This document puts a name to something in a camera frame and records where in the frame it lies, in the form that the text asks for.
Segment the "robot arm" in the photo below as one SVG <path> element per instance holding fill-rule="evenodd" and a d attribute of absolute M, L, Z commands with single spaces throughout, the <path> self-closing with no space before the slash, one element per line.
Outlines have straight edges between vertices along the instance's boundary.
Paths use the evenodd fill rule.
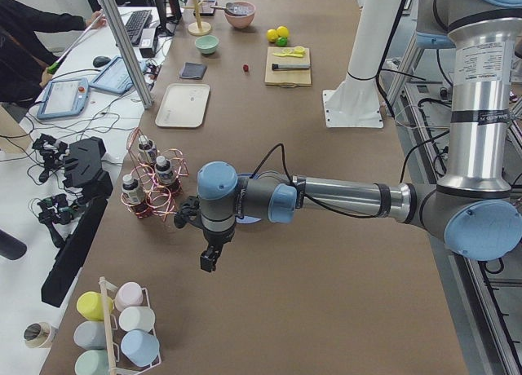
<path fill-rule="evenodd" d="M 207 163 L 197 175 L 197 223 L 208 243 L 200 257 L 204 271 L 215 269 L 237 218 L 289 223 L 305 201 L 351 217 L 412 224 L 477 261 L 516 247 L 521 216 L 508 200 L 502 163 L 521 0 L 419 0 L 417 30 L 444 34 L 456 47 L 445 175 L 434 185 L 390 187 L 259 172 L 241 177 L 225 162 Z"/>

